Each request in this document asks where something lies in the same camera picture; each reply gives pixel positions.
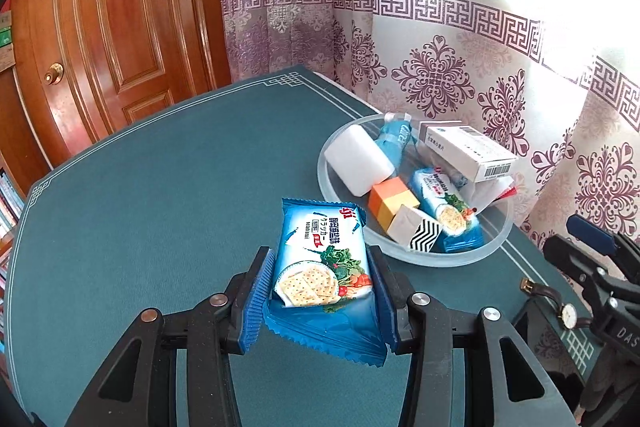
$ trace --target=small white box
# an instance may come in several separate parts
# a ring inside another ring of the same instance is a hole
[[[427,129],[435,125],[439,127],[451,127],[460,126],[462,122],[460,120],[420,120],[412,122],[412,125],[417,129],[418,140],[421,142],[427,141]]]
[[[468,125],[430,126],[425,143],[471,182],[515,171],[516,155]]]
[[[386,233],[398,245],[426,253],[433,248],[441,229],[433,217],[403,204]]]
[[[326,148],[324,158],[354,196],[363,196],[395,170],[378,144],[357,124],[347,127]]]

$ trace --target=barcode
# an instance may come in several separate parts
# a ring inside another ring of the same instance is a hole
[[[509,167],[511,167],[510,163],[505,163],[503,165],[496,165],[495,167],[489,167],[486,171],[484,171],[484,177],[489,178],[491,176],[499,176],[500,174],[506,174],[509,172]]]
[[[460,127],[460,129],[462,129],[467,134],[470,134],[471,136],[482,136],[481,132],[476,131],[473,127],[469,127],[468,125],[463,125]]]

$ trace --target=blue snack bag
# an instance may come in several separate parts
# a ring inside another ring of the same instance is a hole
[[[484,245],[482,229],[474,209],[460,197],[449,177],[440,169],[418,169],[409,188],[420,201],[420,209],[442,226],[436,249],[452,253]]]
[[[376,144],[396,168],[394,174],[398,174],[402,153],[411,139],[411,116],[405,114],[404,120],[393,120],[393,117],[393,113],[385,115],[385,124],[380,129]]]
[[[304,346],[382,366],[386,345],[362,233],[364,211],[353,203],[289,199],[282,208],[265,324]]]

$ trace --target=wristwatch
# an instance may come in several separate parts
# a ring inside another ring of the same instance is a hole
[[[533,282],[528,277],[523,277],[520,281],[520,289],[527,295],[539,295],[548,297],[556,305],[556,314],[560,325],[565,330],[575,330],[579,328],[587,328],[591,325],[591,319],[587,317],[578,317],[578,311],[571,303],[563,304],[560,292],[551,286]]]

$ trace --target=white box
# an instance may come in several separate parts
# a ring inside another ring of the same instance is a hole
[[[420,121],[412,121],[412,126],[417,129],[418,140],[421,142],[427,141],[427,129],[432,126],[439,127],[451,127],[451,126],[460,126],[462,122],[460,120],[420,120]]]
[[[426,253],[433,248],[441,229],[433,217],[402,204],[386,233],[401,247]]]
[[[468,125],[430,126],[425,143],[471,182],[515,171],[516,155]]]

